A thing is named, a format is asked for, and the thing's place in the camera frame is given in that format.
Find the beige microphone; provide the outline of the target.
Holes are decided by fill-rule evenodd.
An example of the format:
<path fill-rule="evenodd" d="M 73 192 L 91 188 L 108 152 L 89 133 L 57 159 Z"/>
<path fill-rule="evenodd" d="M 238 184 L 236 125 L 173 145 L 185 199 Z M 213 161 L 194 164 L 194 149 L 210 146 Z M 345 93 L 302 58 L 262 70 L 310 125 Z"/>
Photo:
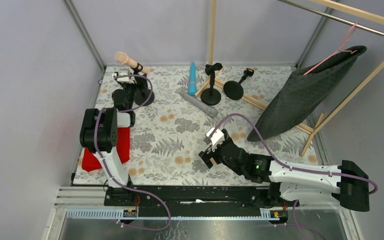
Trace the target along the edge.
<path fill-rule="evenodd" d="M 138 63 L 136 60 L 130 58 L 125 52 L 117 51 L 114 55 L 114 59 L 121 65 L 126 65 L 133 70 L 136 70 L 138 72 L 142 72 L 144 74 L 149 74 L 150 70 L 143 66 L 142 64 Z"/>

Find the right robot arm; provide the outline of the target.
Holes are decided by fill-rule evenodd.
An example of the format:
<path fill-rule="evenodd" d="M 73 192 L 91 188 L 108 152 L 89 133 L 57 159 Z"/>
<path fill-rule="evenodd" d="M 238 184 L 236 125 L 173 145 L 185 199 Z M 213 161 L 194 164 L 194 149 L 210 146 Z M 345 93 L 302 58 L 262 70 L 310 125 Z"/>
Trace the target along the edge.
<path fill-rule="evenodd" d="M 208 168 L 223 164 L 252 183 L 269 183 L 275 198 L 287 202 L 337 200 L 348 210 L 370 210 L 369 177 L 353 161 L 320 166 L 275 160 L 270 155 L 246 152 L 225 129 L 213 127 L 205 134 L 204 141 L 208 147 L 199 156 Z"/>

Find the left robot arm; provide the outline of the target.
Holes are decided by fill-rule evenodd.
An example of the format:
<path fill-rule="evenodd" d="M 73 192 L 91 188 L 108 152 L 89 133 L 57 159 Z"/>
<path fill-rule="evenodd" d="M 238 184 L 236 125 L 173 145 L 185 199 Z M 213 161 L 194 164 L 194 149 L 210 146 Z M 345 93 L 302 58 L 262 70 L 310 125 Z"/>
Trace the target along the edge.
<path fill-rule="evenodd" d="M 97 158 L 110 188 L 130 190 L 130 176 L 119 157 L 117 144 L 123 142 L 119 136 L 119 128 L 130 129 L 135 125 L 133 103 L 138 87 L 132 74 L 121 75 L 114 72 L 113 79 L 121 85 L 120 89 L 112 93 L 113 107 L 87 108 L 79 141 L 84 149 Z"/>

